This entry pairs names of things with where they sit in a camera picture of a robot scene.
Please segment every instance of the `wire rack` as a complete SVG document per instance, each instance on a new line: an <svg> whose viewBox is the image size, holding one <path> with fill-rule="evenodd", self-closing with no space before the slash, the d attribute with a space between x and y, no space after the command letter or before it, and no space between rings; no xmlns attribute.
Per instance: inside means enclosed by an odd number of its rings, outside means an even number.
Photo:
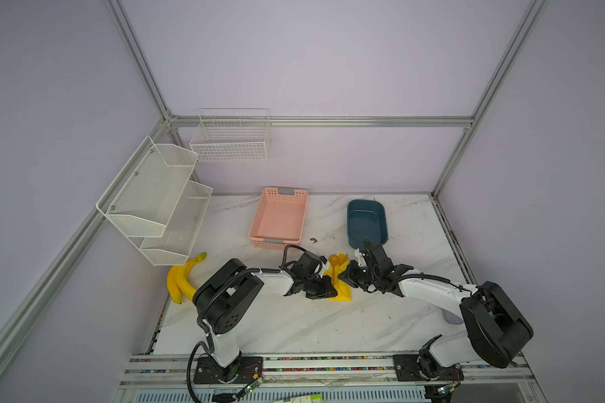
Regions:
<svg viewBox="0 0 605 403"><path fill-rule="evenodd" d="M113 198L113 185L97 209L154 265L186 263L212 188L191 181L197 153L174 144L148 150Z"/></svg>
<svg viewBox="0 0 605 403"><path fill-rule="evenodd" d="M265 161L271 147L268 109L200 109L190 148L202 163Z"/></svg>

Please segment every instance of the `marble pattern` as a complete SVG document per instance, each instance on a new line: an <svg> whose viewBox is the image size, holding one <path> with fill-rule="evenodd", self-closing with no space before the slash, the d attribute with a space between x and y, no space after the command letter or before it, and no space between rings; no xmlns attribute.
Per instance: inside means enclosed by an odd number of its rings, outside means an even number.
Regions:
<svg viewBox="0 0 605 403"><path fill-rule="evenodd" d="M426 195L311 195L300 245L326 257L350 252L347 203L355 198L374 199L385 207L390 234L385 249L393 262L465 282ZM280 265L282 251L255 248L249 241L258 200L211 198L193 249L193 255L208 253L190 273L195 287L233 257L249 267ZM188 354L204 340L196 317L192 303L170 302L154 354ZM236 329L245 353L314 353L418 350L436 334L452 334L463 325L446 323L441 310L426 302L352 289L350 302L312 301L304 293L258 295Z"/></svg>

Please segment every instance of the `pink plastic basket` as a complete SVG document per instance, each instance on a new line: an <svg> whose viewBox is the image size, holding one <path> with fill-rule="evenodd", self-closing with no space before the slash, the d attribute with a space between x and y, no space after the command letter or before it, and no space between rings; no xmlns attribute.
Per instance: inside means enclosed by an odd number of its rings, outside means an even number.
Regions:
<svg viewBox="0 0 605 403"><path fill-rule="evenodd" d="M249 239L257 248L299 245L307 208L307 190L265 188L255 212Z"/></svg>

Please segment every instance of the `two-tier mesh shelf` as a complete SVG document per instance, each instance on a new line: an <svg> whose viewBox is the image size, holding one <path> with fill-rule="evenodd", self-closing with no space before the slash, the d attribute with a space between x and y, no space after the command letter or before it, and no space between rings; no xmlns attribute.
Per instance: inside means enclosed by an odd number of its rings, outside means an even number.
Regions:
<svg viewBox="0 0 605 403"><path fill-rule="evenodd" d="M197 153L149 137L142 146L148 142L121 190L105 192L97 209L154 266L185 264L213 189L190 180Z"/></svg>
<svg viewBox="0 0 605 403"><path fill-rule="evenodd" d="M200 109L190 148L202 163L265 161L271 147L268 109Z"/></svg>

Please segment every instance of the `banana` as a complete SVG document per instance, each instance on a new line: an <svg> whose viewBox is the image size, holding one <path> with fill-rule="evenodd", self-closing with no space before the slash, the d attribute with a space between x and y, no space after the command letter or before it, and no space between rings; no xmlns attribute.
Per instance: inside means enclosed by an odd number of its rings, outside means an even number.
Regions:
<svg viewBox="0 0 605 403"><path fill-rule="evenodd" d="M193 266L199 262L202 262L206 259L206 252L203 252L197 255L194 259L189 260L183 267L182 270L175 271L175 283L179 287L182 293L187 296L187 298L193 301L193 297L195 296L196 289L188 282L188 275L190 274Z"/></svg>
<svg viewBox="0 0 605 403"><path fill-rule="evenodd" d="M168 277L166 278L166 285L168 286L168 292L170 293L170 298L176 304L181 304L181 291L175 282L176 274L178 271L183 272L184 266L173 266L168 271Z"/></svg>

